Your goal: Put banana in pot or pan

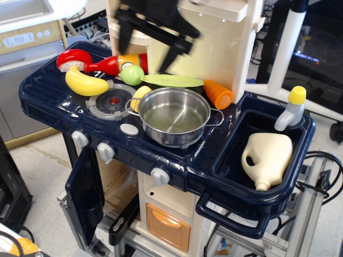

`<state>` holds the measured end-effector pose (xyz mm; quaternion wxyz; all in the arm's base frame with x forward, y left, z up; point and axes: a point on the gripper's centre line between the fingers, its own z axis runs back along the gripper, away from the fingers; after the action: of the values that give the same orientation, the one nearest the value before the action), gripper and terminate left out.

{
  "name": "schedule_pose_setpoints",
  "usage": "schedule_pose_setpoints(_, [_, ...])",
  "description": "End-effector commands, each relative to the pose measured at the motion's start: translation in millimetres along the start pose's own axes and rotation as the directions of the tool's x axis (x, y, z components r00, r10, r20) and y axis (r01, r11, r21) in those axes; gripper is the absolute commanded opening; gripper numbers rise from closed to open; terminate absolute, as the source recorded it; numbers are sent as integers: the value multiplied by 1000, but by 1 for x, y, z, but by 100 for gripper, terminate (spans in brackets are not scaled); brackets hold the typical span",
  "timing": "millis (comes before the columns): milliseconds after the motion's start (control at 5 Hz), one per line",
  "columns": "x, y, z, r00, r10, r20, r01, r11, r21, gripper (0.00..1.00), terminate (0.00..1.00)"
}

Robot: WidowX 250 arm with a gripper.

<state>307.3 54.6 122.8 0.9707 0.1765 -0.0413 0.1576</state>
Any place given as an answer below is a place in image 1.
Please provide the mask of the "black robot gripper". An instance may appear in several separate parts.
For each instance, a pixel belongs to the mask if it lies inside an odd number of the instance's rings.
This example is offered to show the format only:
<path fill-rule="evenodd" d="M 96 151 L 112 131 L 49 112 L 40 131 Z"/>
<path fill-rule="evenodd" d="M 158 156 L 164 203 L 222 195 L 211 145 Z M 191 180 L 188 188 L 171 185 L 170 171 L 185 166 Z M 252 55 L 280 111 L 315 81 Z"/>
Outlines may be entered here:
<path fill-rule="evenodd" d="M 122 55 L 130 44 L 134 30 L 170 46 L 159 73 L 165 73 L 178 55 L 188 54 L 200 31 L 178 11 L 178 1 L 120 1 L 115 19 L 120 26 L 118 49 Z"/>

